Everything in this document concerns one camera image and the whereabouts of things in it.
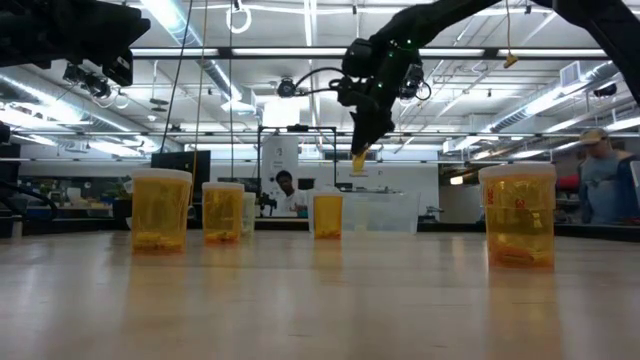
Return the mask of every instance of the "man with cap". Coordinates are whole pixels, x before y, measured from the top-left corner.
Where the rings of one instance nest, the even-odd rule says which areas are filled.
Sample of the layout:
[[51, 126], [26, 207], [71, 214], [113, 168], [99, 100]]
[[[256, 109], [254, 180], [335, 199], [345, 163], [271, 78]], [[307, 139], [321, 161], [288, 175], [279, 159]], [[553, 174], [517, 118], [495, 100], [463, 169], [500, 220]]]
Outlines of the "man with cap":
[[585, 224], [615, 224], [640, 215], [631, 161], [637, 157], [613, 150], [603, 129], [580, 135], [587, 158], [580, 164], [580, 203]]

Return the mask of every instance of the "yellow plastic container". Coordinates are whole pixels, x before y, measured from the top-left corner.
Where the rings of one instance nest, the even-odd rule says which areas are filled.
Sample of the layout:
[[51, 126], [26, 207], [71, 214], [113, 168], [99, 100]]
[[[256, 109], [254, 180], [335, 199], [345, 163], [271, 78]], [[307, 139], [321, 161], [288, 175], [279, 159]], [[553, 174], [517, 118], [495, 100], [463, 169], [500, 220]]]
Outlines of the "yellow plastic container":
[[489, 266], [553, 268], [556, 171], [551, 164], [480, 170]]
[[256, 227], [256, 194], [244, 193], [242, 197], [242, 237], [253, 238]]
[[185, 250], [191, 173], [136, 170], [131, 219], [133, 253], [166, 254]]
[[316, 239], [342, 239], [342, 204], [340, 193], [313, 194], [313, 232]]
[[244, 185], [202, 184], [202, 225], [207, 244], [234, 243], [242, 235]]

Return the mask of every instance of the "table surface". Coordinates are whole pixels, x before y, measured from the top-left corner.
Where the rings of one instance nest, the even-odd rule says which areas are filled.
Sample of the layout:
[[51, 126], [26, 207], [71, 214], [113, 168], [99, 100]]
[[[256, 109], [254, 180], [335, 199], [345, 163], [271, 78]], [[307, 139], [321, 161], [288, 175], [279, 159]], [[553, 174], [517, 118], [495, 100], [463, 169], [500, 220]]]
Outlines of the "table surface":
[[638, 359], [640, 247], [558, 238], [555, 272], [489, 271], [484, 235], [257, 232], [135, 256], [128, 233], [0, 243], [13, 359]]

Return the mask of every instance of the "black frame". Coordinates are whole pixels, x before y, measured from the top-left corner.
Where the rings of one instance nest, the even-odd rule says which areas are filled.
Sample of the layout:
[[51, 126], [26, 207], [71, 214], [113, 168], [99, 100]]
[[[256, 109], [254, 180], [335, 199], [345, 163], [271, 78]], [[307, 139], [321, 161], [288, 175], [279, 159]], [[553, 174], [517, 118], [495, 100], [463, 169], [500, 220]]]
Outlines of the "black frame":
[[262, 148], [262, 133], [264, 130], [275, 130], [274, 136], [279, 136], [280, 130], [287, 130], [287, 134], [309, 134], [309, 130], [318, 130], [315, 136], [323, 136], [322, 131], [333, 132], [333, 186], [338, 183], [338, 130], [335, 126], [258, 126], [258, 195], [262, 194], [262, 156], [260, 149]]

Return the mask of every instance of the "ceiling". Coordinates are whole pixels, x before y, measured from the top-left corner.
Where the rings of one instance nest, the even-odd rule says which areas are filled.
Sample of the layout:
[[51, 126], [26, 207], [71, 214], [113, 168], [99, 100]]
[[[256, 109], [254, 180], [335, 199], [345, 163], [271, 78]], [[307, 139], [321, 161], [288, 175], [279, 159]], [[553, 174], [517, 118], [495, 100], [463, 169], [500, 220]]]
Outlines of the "ceiling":
[[[342, 14], [326, 14], [330, 10], [351, 9], [354, 2], [360, 9], [371, 9], [369, 12]], [[202, 36], [207, 47], [306, 47], [306, 46], [337, 46], [346, 47], [351, 44], [356, 35], [368, 38], [393, 15], [392, 13], [375, 13], [386, 11], [393, 7], [406, 7], [415, 3], [429, 3], [430, 1], [379, 1], [379, 0], [317, 0], [317, 15], [304, 14], [305, 0], [279, 0], [279, 1], [242, 1], [245, 6], [254, 6], [252, 23], [248, 30], [241, 34], [232, 34], [226, 25], [226, 8], [229, 1], [210, 0], [208, 4], [213, 7], [204, 10], [204, 0], [194, 0], [191, 24]], [[640, 9], [640, 0], [625, 1], [631, 7]], [[131, 6], [140, 7], [142, 15], [151, 19], [151, 30], [142, 36], [134, 47], [175, 47], [177, 44], [156, 21], [153, 15], [139, 1], [127, 1]], [[185, 11], [190, 1], [183, 1]], [[589, 34], [573, 25], [568, 24], [553, 13], [537, 12], [534, 7], [532, 14], [523, 14], [520, 10], [527, 4], [525, 0], [511, 0], [510, 7], [513, 13], [510, 15], [511, 44], [514, 47], [580, 47], [597, 48], [595, 41]], [[495, 6], [496, 10], [504, 9], [505, 3]], [[207, 14], [206, 33], [205, 13]], [[242, 25], [244, 14], [233, 15], [233, 22]], [[312, 26], [305, 26], [306, 21]], [[508, 33], [507, 16], [495, 11], [494, 14], [473, 16], [450, 26], [441, 32], [429, 46], [434, 47], [502, 47], [507, 44]], [[394, 107], [393, 119], [397, 131], [444, 131], [444, 132], [469, 132], [481, 131], [491, 123], [491, 119], [519, 101], [544, 88], [547, 84], [559, 78], [559, 71], [572, 61], [567, 60], [522, 60], [509, 69], [504, 69], [504, 61], [495, 60], [445, 60], [436, 59], [424, 61], [427, 83], [431, 85], [433, 95], [425, 103], [414, 102], [410, 105], [397, 103]], [[273, 84], [278, 83], [282, 77], [288, 76], [299, 79], [305, 75], [311, 67], [326, 66], [340, 67], [340, 60], [313, 60], [307, 59], [234, 59], [218, 60], [217, 63], [228, 74], [233, 84], [246, 86], [254, 90], [258, 104], [264, 104], [275, 98]], [[151, 110], [154, 105], [149, 102], [152, 97], [169, 101], [172, 96], [172, 84], [174, 83], [179, 60], [159, 60], [157, 62], [157, 76], [154, 85], [154, 61], [136, 60], [134, 62], [134, 85], [122, 89], [126, 97], [120, 97], [114, 101], [114, 96], [106, 101], [100, 100], [103, 106], [109, 106], [108, 110], [128, 118], [144, 128], [151, 130], [163, 130], [167, 113], [156, 113]], [[49, 70], [42, 70], [36, 66], [26, 68], [38, 76], [67, 88], [62, 80], [66, 62], [57, 61]], [[200, 116], [200, 123], [205, 131], [228, 131], [231, 127], [234, 132], [242, 132], [257, 129], [258, 119], [254, 115], [230, 115], [221, 109], [226, 101], [222, 99], [216, 86], [206, 76], [203, 77], [203, 92], [199, 94], [199, 82], [201, 68], [193, 60], [184, 60], [181, 64], [180, 77], [177, 79], [177, 88], [173, 100], [170, 122], [180, 124], [182, 129], [194, 130], [194, 124]], [[326, 87], [329, 80], [336, 77], [334, 73], [322, 73], [318, 76], [315, 88]], [[592, 111], [594, 107], [605, 107], [608, 103], [619, 101], [629, 97], [624, 81], [618, 79], [618, 94], [610, 98], [589, 99], [583, 93], [575, 94], [568, 101], [543, 111], [537, 116], [525, 120], [514, 129], [520, 132], [540, 132], [550, 125], [571, 119], [576, 115]], [[81, 89], [73, 88], [72, 92], [82, 96], [88, 103], [91, 98]], [[343, 108], [336, 101], [333, 93], [320, 93], [315, 97], [319, 116], [316, 125], [336, 126], [339, 130], [350, 131], [353, 129], [348, 109]], [[301, 99], [301, 123], [312, 125], [308, 99]], [[149, 116], [157, 117], [150, 121]], [[237, 142], [255, 142], [255, 136], [239, 136]], [[203, 142], [225, 143], [229, 142], [229, 136], [202, 137]], [[407, 137], [394, 137], [388, 142], [406, 142]], [[442, 144], [446, 138], [419, 137], [413, 139], [412, 144]], [[177, 138], [180, 143], [192, 143], [193, 138]]]

